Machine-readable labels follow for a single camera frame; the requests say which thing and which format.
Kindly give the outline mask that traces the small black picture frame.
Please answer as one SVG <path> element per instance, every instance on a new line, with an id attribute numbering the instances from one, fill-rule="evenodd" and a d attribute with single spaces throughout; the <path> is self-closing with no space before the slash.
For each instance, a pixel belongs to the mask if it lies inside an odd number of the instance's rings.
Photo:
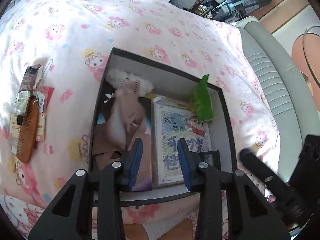
<path id="1" fill-rule="evenodd" d="M 221 171 L 221 161 L 219 151 L 207 151 L 199 153 L 202 161 L 214 166 L 218 171 Z"/>

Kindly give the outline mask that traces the pink face mask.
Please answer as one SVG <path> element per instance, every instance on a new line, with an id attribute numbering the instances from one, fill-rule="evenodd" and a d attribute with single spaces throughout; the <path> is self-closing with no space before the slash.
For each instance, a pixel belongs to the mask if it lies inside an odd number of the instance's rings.
<path id="1" fill-rule="evenodd" d="M 105 103 L 105 122 L 97 124 L 93 133 L 94 169 L 101 170 L 128 150 L 145 117 L 139 103 L 140 82 L 126 81 Z"/>

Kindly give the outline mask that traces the green snack packet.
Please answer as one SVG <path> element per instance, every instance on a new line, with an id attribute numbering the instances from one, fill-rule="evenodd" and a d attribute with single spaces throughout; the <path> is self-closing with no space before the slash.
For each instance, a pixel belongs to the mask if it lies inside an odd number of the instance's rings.
<path id="1" fill-rule="evenodd" d="M 190 98 L 190 106 L 193 112 L 201 121 L 210 121 L 213 119 L 212 101 L 207 88 L 209 74 L 204 75 L 196 85 Z"/>

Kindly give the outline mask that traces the black Smart Devil box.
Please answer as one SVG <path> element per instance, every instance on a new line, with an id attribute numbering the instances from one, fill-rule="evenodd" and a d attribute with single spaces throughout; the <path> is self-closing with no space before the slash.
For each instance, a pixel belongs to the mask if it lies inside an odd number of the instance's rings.
<path id="1" fill-rule="evenodd" d="M 101 94 L 101 97 L 100 97 L 101 101 L 99 102 L 99 105 L 96 111 L 97 123 L 95 124 L 95 126 L 97 124 L 103 124 L 105 122 L 105 119 L 103 117 L 105 103 L 107 102 L 107 100 L 110 99 L 110 97 L 115 93 L 115 91 L 116 89 L 114 89 L 108 82 L 104 83 L 103 93 Z M 137 181 L 132 190 L 133 191 L 150 191 L 152 189 L 151 100 L 145 97 L 139 97 L 138 101 L 145 109 L 145 117 L 143 122 L 141 123 L 140 128 L 134 135 L 133 140 L 131 141 L 131 145 L 129 146 L 127 151 L 131 150 L 134 140 L 139 138 L 143 142 L 143 153 L 142 153 L 142 159 L 140 162 L 140 167 L 137 175 Z"/>

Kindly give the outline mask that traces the white fluffy plush toy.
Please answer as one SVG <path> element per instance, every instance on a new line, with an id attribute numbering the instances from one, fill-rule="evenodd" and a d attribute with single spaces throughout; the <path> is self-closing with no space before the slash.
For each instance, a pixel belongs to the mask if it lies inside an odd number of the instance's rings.
<path id="1" fill-rule="evenodd" d="M 107 71 L 105 80 L 114 89 L 118 89 L 126 82 L 137 81 L 139 83 L 138 94 L 140 97 L 144 97 L 146 94 L 151 93 L 151 91 L 154 89 L 154 86 L 150 81 L 143 79 L 135 74 L 128 74 L 127 72 L 120 71 L 118 69 L 109 69 Z"/>

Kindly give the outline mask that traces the grey padded headboard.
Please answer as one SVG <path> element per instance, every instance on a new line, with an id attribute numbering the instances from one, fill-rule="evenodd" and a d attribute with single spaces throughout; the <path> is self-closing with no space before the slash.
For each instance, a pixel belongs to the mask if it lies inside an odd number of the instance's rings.
<path id="1" fill-rule="evenodd" d="M 279 131 L 279 175 L 289 181 L 305 137 L 319 135 L 314 100 L 291 56 L 255 17 L 240 20 L 236 27 L 244 55 L 262 86 Z"/>

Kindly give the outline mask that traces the person's leg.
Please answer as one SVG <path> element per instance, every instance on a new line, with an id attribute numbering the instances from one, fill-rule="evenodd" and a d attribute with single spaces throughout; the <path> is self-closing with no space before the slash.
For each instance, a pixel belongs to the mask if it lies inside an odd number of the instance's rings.
<path id="1" fill-rule="evenodd" d="M 190 218 L 165 219 L 163 221 L 125 225 L 126 239 L 194 239 Z"/>

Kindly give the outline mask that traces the brown wooden comb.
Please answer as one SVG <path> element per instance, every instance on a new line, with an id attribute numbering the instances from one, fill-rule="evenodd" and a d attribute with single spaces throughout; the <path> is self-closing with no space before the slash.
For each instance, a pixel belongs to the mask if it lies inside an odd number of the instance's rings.
<path id="1" fill-rule="evenodd" d="M 18 135 L 16 156 L 22 163 L 27 163 L 34 150 L 39 119 L 39 106 L 35 96 L 29 100 L 27 114 L 23 117 Z"/>

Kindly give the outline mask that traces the hand cream tube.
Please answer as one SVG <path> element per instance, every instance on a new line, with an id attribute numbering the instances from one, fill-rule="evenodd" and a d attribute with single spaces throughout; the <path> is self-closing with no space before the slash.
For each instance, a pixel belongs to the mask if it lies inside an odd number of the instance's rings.
<path id="1" fill-rule="evenodd" d="M 22 125 L 23 118 L 27 114 L 29 99 L 33 92 L 33 88 L 35 86 L 36 78 L 40 68 L 40 64 L 28 66 L 20 84 L 20 88 L 18 90 L 15 101 L 15 113 L 17 115 L 17 124 L 19 126 Z"/>

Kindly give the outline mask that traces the yellow glass screen protector box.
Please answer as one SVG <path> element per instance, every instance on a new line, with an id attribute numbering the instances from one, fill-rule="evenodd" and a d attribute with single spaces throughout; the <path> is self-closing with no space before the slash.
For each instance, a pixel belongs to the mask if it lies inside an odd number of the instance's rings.
<path id="1" fill-rule="evenodd" d="M 172 107 L 178 107 L 182 109 L 187 109 L 190 110 L 189 103 L 183 102 L 180 100 L 172 99 L 166 96 L 158 95 L 158 94 L 153 94 L 153 93 L 147 93 L 145 95 L 145 98 L 150 99 L 152 103 L 159 103 L 167 106 L 172 106 Z"/>

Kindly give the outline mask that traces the pink cartoon blanket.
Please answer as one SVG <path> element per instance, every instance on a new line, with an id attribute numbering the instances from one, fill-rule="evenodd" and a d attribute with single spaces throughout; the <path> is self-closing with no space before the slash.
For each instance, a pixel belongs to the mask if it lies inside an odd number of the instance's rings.
<path id="1" fill-rule="evenodd" d="M 1 206 L 23 238 L 71 175 L 88 167 L 95 102 L 114 47 L 208 75 L 223 91 L 236 150 L 251 147 L 278 169 L 278 128 L 238 28 L 161 0 L 22 0 L 1 17 Z M 48 60 L 45 140 L 23 164 L 11 150 L 10 115 L 26 68 Z"/>

